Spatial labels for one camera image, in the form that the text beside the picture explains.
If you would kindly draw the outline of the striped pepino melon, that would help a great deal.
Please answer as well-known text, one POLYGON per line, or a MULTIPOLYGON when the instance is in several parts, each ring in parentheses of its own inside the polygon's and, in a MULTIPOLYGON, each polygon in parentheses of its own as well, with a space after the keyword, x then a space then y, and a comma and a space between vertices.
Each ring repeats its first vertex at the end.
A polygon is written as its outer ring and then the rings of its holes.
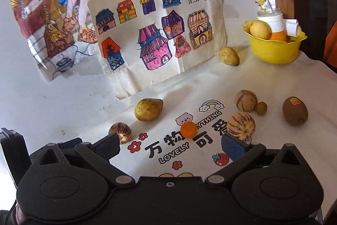
POLYGON ((227 132, 241 141, 250 138, 254 134, 255 128, 255 120, 245 112, 237 112, 227 121, 227 132))

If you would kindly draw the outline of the small striped brown fruit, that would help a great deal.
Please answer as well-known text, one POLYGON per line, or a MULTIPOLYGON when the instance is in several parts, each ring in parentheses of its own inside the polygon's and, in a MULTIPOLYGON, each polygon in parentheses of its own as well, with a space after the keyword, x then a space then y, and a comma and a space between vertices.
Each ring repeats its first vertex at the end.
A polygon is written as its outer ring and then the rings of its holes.
POLYGON ((109 134, 117 134, 118 137, 119 137, 119 143, 120 144, 125 144, 125 143, 129 142, 131 137, 132 137, 131 128, 123 122, 114 123, 110 127, 108 133, 109 134))

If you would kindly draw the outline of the small orange fruit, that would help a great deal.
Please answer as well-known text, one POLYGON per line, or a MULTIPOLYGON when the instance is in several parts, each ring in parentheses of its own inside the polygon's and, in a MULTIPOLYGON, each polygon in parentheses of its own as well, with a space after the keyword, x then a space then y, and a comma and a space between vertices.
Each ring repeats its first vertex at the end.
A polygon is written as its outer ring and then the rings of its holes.
POLYGON ((181 125, 180 132, 184 138, 192 139, 197 135, 198 128, 194 122, 185 122, 181 125))

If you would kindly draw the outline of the large yellow spotted fruit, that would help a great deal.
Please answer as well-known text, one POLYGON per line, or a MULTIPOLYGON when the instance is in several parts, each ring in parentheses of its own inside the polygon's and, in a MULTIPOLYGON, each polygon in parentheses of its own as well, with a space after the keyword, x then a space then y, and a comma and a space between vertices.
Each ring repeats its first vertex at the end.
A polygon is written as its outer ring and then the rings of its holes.
POLYGON ((136 104, 134 114, 136 119, 148 122, 157 118, 162 108, 163 101, 161 99, 144 98, 136 104))

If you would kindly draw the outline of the small olive round fruit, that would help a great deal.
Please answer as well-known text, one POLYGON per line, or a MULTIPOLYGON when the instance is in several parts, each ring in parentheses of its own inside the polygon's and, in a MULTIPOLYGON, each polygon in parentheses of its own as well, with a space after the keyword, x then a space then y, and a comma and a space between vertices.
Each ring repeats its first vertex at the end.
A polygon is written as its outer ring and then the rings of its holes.
POLYGON ((263 116, 267 112, 267 109, 268 109, 268 106, 265 102, 259 102, 255 107, 255 112, 258 115, 263 116))

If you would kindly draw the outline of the pale striped round fruit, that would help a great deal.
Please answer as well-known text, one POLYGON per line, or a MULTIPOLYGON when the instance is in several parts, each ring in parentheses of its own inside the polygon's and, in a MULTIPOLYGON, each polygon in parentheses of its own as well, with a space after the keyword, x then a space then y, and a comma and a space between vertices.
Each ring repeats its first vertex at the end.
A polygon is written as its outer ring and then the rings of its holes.
POLYGON ((250 112, 255 110, 258 99, 252 91, 241 90, 235 95, 235 104, 238 110, 250 112))

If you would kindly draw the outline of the white printed cloth mat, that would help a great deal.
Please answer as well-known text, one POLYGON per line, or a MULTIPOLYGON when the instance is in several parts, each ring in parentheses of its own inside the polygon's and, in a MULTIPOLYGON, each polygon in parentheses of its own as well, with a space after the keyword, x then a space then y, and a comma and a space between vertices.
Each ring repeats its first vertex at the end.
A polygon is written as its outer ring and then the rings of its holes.
POLYGON ((138 121, 133 108, 116 106, 108 120, 80 130, 79 135, 95 142, 114 123, 123 122, 131 128, 132 138, 112 164, 125 173, 134 178, 206 177, 225 165, 221 138, 228 119, 238 112, 235 95, 249 90, 268 106, 263 116, 250 112, 256 124, 251 142, 274 149, 294 144, 323 187, 322 211, 327 217, 336 202, 336 73, 303 53, 288 65, 267 64, 248 50, 243 57, 237 67, 215 59, 159 93, 163 110, 151 122, 138 121), (306 105, 305 124, 292 126, 285 120, 282 106, 288 97, 306 105), (185 122, 194 122, 198 128, 192 139, 181 135, 185 122))

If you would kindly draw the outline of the brown kiwi with sticker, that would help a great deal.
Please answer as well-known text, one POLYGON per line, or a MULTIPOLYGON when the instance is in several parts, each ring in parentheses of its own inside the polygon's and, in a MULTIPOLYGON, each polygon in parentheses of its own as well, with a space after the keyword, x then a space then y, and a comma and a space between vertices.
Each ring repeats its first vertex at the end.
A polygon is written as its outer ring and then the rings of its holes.
POLYGON ((297 97, 288 97, 282 106, 283 116, 288 124, 301 126, 308 120, 308 109, 297 97))

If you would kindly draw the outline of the yellow fruit near bowl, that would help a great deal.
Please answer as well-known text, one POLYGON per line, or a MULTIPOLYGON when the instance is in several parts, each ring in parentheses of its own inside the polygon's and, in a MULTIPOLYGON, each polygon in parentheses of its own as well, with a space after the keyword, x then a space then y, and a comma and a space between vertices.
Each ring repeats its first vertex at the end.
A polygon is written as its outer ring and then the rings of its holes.
POLYGON ((234 49, 230 47, 224 47, 220 49, 219 59, 225 65, 229 65, 229 66, 239 66, 240 64, 239 55, 234 49))

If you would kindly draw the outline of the yellow plastic bowl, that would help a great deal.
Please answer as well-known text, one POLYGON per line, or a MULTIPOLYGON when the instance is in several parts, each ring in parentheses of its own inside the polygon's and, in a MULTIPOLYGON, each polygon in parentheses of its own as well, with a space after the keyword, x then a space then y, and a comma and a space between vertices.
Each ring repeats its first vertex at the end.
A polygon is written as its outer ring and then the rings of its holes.
POLYGON ((245 21, 243 31, 248 35, 251 50, 257 58, 273 65, 286 65, 296 60, 302 41, 307 39, 301 28, 298 36, 286 36, 285 41, 262 39, 251 34, 250 27, 255 22, 257 20, 245 21))

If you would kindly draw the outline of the orange fruit in bowl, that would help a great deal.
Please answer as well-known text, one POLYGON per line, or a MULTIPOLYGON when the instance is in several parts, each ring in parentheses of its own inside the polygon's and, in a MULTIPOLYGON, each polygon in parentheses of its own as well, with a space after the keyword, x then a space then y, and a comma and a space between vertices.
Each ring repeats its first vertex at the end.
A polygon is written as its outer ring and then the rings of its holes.
POLYGON ((285 30, 278 31, 278 32, 272 32, 270 36, 270 40, 278 40, 278 41, 284 41, 287 40, 287 33, 285 30))

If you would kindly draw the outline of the yellow fruit in bowl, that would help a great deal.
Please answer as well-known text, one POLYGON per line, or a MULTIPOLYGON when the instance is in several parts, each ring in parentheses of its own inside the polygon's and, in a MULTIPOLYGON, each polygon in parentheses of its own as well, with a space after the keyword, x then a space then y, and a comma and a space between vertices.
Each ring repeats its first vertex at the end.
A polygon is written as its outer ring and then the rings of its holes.
POLYGON ((250 34, 255 38, 269 40, 272 30, 267 23, 261 20, 254 20, 250 26, 250 34))

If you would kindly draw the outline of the houses drawing paper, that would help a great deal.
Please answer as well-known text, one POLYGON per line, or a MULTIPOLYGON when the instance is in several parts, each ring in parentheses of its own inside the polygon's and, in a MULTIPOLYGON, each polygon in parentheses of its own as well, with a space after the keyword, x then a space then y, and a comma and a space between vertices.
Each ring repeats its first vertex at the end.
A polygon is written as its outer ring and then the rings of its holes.
POLYGON ((222 0, 90 0, 100 62, 125 99, 216 56, 222 0))

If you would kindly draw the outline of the white folded paper in bowl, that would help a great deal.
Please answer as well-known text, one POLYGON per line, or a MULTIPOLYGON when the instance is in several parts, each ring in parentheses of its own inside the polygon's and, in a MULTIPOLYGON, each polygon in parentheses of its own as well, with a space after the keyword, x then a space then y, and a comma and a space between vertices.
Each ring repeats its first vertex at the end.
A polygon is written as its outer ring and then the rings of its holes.
POLYGON ((297 19, 284 19, 287 36, 298 37, 299 23, 297 19))

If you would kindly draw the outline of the white jar with flowers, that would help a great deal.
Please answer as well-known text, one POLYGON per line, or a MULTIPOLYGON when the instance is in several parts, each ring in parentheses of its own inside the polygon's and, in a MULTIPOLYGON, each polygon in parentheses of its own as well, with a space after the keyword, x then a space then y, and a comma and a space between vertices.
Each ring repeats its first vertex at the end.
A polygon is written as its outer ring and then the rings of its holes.
POLYGON ((272 33, 285 32, 286 27, 283 19, 283 13, 279 8, 273 7, 270 0, 253 0, 259 7, 257 12, 258 20, 267 23, 272 33))

